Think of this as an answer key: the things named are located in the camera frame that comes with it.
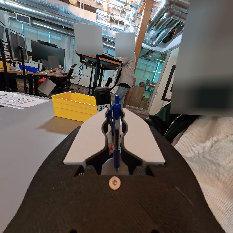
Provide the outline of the black monitor on arm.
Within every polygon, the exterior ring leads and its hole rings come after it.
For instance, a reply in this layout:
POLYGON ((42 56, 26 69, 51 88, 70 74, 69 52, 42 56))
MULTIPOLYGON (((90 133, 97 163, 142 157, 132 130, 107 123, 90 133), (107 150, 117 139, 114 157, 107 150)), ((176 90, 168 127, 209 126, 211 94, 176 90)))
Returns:
POLYGON ((6 51, 6 45, 4 44, 4 35, 5 35, 6 26, 0 21, 0 39, 3 41, 4 51, 6 51))
POLYGON ((28 63, 27 45, 26 38, 24 35, 17 33, 9 28, 5 29, 7 43, 9 46, 10 57, 14 61, 21 62, 21 50, 19 47, 23 48, 24 62, 28 63))

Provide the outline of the dark green jacket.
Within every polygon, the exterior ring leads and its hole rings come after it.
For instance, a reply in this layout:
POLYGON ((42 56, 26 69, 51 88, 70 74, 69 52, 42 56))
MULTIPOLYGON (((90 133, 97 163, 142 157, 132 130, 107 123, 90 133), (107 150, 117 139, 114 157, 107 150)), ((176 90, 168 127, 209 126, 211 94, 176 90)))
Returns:
POLYGON ((199 115, 171 114, 170 108, 171 102, 163 106, 157 114, 149 115, 144 121, 172 143, 175 137, 186 130, 199 115))

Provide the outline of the grey panel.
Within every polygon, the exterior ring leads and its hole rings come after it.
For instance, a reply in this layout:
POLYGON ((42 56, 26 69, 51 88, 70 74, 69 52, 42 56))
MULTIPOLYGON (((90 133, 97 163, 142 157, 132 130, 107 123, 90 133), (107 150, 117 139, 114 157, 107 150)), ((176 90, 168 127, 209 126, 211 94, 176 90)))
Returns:
POLYGON ((38 87, 38 90, 48 96, 55 86, 55 83, 53 83, 49 78, 46 78, 45 81, 38 87))

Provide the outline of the blue pen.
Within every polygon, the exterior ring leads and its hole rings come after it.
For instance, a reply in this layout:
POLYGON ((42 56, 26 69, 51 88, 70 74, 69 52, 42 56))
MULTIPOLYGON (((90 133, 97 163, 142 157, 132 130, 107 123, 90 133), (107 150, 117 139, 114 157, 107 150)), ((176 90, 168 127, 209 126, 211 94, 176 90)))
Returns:
POLYGON ((110 109, 110 123, 111 132, 113 134, 114 149, 113 149, 113 165, 116 173, 120 167, 120 124, 121 124, 121 105, 119 102, 119 96, 115 96, 115 102, 110 109))

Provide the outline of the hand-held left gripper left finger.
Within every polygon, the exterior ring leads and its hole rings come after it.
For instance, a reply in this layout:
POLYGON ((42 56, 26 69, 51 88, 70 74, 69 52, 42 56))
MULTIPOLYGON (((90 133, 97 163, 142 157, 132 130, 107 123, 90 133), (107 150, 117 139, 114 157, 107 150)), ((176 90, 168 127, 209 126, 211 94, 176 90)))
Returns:
POLYGON ((63 163, 82 165, 108 149, 108 110, 102 110, 86 120, 80 127, 63 163))

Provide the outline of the yellow plastic bin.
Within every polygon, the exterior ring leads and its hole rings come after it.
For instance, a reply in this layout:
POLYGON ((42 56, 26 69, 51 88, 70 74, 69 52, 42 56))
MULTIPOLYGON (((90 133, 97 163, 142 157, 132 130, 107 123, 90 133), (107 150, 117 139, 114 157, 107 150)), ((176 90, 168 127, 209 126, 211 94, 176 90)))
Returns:
POLYGON ((54 116, 85 122, 97 114, 95 97, 80 93, 64 92, 52 95, 54 116))

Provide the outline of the wooden post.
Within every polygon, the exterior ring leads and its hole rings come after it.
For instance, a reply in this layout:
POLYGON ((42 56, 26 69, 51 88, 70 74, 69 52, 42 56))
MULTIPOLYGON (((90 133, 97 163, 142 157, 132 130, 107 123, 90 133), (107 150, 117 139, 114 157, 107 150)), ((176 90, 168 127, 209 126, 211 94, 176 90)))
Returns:
POLYGON ((135 57, 136 57, 135 69, 136 69, 136 66, 138 63, 141 47, 142 47, 142 44, 144 41, 144 36, 145 36, 146 30, 147 30, 147 24, 148 24, 149 19, 150 19, 153 4, 154 4, 154 1, 152 1, 152 0, 145 1, 140 25, 139 25, 138 32, 137 32, 136 42, 135 42, 135 49, 134 49, 135 57))

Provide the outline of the black monitor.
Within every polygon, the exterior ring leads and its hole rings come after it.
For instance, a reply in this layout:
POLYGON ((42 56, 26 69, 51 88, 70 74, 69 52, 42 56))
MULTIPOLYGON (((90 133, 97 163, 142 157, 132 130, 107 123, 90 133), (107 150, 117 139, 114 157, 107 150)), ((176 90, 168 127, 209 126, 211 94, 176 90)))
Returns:
POLYGON ((48 56, 55 56, 58 57, 61 66, 65 65, 65 49, 44 45, 31 40, 31 51, 34 62, 38 62, 38 60, 48 61, 48 56))

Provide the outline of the laminated paper sheet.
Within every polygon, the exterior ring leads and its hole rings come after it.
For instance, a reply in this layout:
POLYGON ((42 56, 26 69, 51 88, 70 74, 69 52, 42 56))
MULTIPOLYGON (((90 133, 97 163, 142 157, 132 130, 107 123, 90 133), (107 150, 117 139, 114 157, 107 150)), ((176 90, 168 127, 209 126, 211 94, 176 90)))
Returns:
POLYGON ((49 100, 46 98, 35 98, 22 94, 16 94, 13 92, 0 91, 0 105, 8 106, 17 109, 25 109, 31 106, 36 106, 42 103, 46 103, 49 100))

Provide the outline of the black office chair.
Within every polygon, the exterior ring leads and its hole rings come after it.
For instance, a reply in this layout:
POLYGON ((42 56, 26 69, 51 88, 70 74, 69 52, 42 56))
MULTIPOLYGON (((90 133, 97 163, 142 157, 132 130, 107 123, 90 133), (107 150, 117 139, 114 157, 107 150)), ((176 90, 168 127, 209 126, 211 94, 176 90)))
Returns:
POLYGON ((71 86, 71 76, 73 74, 73 71, 74 71, 74 67, 76 66, 77 64, 73 64, 71 66, 71 68, 69 69, 69 72, 68 74, 66 75, 66 77, 61 77, 59 79, 59 89, 60 90, 63 90, 63 88, 67 88, 67 89, 70 89, 70 86, 71 86))

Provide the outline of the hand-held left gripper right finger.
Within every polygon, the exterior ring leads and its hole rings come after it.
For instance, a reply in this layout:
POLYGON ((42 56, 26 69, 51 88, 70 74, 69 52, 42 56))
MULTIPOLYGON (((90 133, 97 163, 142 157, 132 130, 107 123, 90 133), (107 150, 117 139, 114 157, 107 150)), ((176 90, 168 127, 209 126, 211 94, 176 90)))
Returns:
POLYGON ((149 128, 139 116, 122 109, 121 158, 128 167, 164 165, 165 159, 149 128))

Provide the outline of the black framed marker sign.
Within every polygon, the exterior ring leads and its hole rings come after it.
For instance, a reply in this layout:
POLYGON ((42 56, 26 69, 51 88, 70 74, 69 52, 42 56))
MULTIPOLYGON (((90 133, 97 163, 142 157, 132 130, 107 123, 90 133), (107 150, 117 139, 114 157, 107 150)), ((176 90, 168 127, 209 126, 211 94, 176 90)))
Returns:
POLYGON ((167 80, 167 84, 164 89, 164 93, 162 95, 162 101, 171 101, 172 88, 173 88, 173 80, 175 73, 176 65, 173 65, 167 80))

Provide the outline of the black standing desk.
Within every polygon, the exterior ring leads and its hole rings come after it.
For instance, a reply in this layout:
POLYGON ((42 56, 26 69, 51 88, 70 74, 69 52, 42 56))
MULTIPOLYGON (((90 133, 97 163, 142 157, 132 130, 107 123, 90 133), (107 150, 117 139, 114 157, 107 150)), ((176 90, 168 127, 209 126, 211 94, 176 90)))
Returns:
POLYGON ((123 66, 119 59, 112 57, 109 54, 86 55, 79 54, 77 51, 75 51, 75 53, 80 57, 80 63, 87 64, 88 66, 95 66, 93 84, 92 87, 89 86, 89 91, 92 90, 92 96, 94 96, 95 88, 100 87, 102 84, 104 70, 119 70, 120 73, 116 78, 118 82, 123 66))

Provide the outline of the silver ventilation duct bundle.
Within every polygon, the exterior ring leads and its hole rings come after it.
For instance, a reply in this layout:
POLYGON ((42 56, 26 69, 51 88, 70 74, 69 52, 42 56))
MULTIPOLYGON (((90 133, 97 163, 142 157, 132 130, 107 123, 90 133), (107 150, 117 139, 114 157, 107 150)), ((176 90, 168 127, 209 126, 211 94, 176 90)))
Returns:
POLYGON ((147 25, 143 43, 158 46, 179 23, 185 24, 190 0, 162 0, 147 25))

